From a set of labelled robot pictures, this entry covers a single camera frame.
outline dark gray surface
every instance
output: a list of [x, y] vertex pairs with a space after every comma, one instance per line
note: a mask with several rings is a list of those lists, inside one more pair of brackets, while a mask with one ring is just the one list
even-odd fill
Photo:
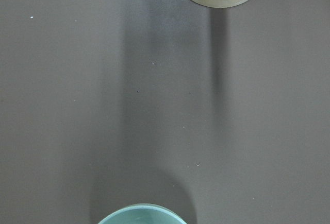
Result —
[[329, 3], [0, 0], [0, 223], [328, 224]]

